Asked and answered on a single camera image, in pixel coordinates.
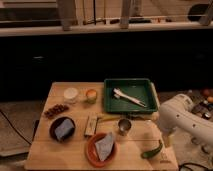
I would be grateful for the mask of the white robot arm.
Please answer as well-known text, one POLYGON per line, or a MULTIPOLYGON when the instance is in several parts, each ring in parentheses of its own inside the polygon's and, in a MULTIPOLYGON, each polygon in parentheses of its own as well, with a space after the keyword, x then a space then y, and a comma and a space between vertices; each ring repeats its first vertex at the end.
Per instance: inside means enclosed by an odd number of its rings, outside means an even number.
POLYGON ((175 95, 158 108, 157 126, 167 135, 179 127, 213 147, 213 122, 192 114, 193 107, 194 103, 189 96, 175 95))

